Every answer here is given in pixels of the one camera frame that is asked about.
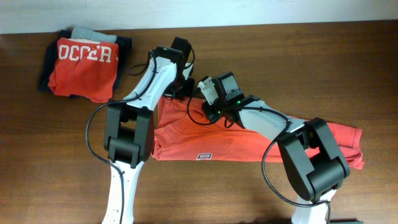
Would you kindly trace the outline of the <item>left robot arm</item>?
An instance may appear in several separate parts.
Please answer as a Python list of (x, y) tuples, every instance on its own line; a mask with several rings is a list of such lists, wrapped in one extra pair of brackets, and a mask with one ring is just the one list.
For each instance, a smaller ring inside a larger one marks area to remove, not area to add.
[(111, 183), (103, 223), (133, 223), (139, 173), (154, 148), (154, 110), (164, 94), (174, 95), (186, 84), (193, 69), (191, 55), (191, 43), (180, 37), (170, 47), (151, 50), (137, 86), (107, 107), (104, 148)]

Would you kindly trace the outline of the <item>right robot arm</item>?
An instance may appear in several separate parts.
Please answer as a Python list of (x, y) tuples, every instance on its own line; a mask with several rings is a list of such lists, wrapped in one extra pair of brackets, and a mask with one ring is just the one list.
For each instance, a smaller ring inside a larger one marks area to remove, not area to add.
[[(327, 122), (292, 118), (254, 95), (246, 96), (232, 72), (203, 78), (198, 91), (205, 97), (203, 110), (211, 123), (226, 118), (270, 140), (261, 159), (261, 172), (276, 196), (295, 206), (290, 221), (330, 223), (330, 200), (350, 170)], [(266, 157), (273, 146), (279, 148), (287, 178), (297, 193), (296, 201), (284, 197), (266, 177)]]

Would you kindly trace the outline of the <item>salmon red t-shirt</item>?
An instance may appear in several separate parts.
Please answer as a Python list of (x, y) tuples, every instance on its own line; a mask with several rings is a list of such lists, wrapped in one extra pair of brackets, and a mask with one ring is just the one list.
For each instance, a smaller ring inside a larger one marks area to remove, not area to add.
[(259, 162), (270, 140), (238, 125), (224, 126), (224, 120), (204, 126), (202, 100), (161, 98), (152, 157), (158, 161)]

